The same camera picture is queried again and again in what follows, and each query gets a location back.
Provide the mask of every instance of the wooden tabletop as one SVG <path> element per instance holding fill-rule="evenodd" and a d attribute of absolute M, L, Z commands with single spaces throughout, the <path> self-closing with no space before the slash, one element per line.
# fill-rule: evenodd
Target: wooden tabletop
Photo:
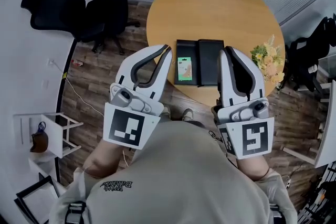
<path fill-rule="evenodd" d="M 250 51 L 267 42 L 272 35 L 285 57 L 281 29 L 263 0 L 155 0 L 147 18 L 149 46 L 168 44 L 172 47 L 173 60 L 167 77 L 172 84 L 177 39 L 221 39 L 225 46 L 237 48 L 251 57 Z M 214 106 L 219 97 L 217 87 L 174 86 L 193 100 L 209 106 Z M 269 95 L 275 85 L 266 81 L 265 88 Z"/>

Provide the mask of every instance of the white cable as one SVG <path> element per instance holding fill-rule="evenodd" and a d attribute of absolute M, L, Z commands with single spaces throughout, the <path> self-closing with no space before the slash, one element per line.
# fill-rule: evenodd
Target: white cable
<path fill-rule="evenodd" d="M 61 71 L 62 75 L 64 76 L 63 71 L 58 67 L 58 65 L 57 65 L 54 61 L 53 61 L 53 64 L 58 68 L 59 71 Z M 84 101 L 84 99 L 82 98 L 82 96 L 80 96 L 80 95 L 75 91 L 74 87 L 72 86 L 72 84 L 71 84 L 70 81 L 68 80 L 68 77 L 67 77 L 67 76 L 65 76 L 65 79 L 66 79 L 66 81 L 69 83 L 69 85 L 71 86 L 73 92 L 80 98 L 80 100 L 82 100 L 82 102 L 83 102 L 84 104 L 88 105 L 89 107 L 91 107 L 93 110 L 95 110 L 96 112 L 98 112 L 100 115 L 102 115 L 102 116 L 104 117 L 104 115 L 103 115 L 101 112 L 99 112 L 99 111 L 98 111 L 97 109 L 95 109 L 92 105 L 90 105 L 90 104 L 88 104 L 87 102 Z M 124 150 L 122 150 L 122 155 L 124 156 L 124 161 L 125 161 L 125 163 L 126 163 L 126 165 L 127 165 L 127 167 L 128 167 L 128 163 L 126 162 L 126 158 L 125 158 L 125 152 L 124 152 Z"/>
<path fill-rule="evenodd" d="M 290 177 L 288 176 L 288 175 L 285 175 L 285 176 L 287 176 L 288 177 L 288 180 L 287 180 L 287 183 L 288 183 L 288 181 L 290 180 Z M 281 178 L 283 178 L 284 176 L 282 176 Z"/>

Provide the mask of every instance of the person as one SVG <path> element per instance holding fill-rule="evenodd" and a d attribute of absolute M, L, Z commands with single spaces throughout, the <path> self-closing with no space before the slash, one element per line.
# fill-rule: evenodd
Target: person
<path fill-rule="evenodd" d="M 49 223 L 66 223 L 69 204 L 81 201 L 85 224 L 263 224 L 277 223 L 276 213 L 281 223 L 297 223 L 281 176 L 264 157 L 237 160 L 235 167 L 190 109 L 171 121 L 165 108 L 144 148 L 116 172 L 122 151 L 101 140 L 53 205 Z"/>

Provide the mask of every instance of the black chair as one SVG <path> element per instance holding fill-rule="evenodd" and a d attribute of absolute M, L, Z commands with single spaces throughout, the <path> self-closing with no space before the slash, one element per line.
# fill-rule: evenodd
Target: black chair
<path fill-rule="evenodd" d="M 61 30 L 72 33 L 76 41 L 94 41 L 93 52 L 103 50 L 106 37 L 113 38 L 119 53 L 124 55 L 116 35 L 126 26 L 139 27 L 139 22 L 127 22 L 127 0 L 22 0 L 21 8 L 32 14 L 30 25 L 37 30 Z"/>
<path fill-rule="evenodd" d="M 308 68 L 319 64 L 319 59 L 329 53 L 330 45 L 336 46 L 336 15 L 333 18 L 323 18 L 309 38 L 298 38 L 291 43 L 290 48 L 286 46 L 289 70 L 285 76 L 284 84 L 293 75 L 297 90 L 300 85 L 305 85 L 311 92 L 315 89 L 323 95 L 320 83 L 316 79 L 316 72 L 309 73 Z M 306 42 L 306 45 L 297 49 L 299 43 Z"/>

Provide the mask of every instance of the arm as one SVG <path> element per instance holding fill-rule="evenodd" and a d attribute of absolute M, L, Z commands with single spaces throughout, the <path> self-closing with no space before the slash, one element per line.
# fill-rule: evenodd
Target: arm
<path fill-rule="evenodd" d="M 85 173 L 96 178 L 104 178 L 116 172 L 122 154 L 123 146 L 104 141 L 85 160 Z"/>
<path fill-rule="evenodd" d="M 247 159 L 238 159 L 237 165 L 238 169 L 253 181 L 263 178 L 269 170 L 265 158 L 261 155 Z"/>

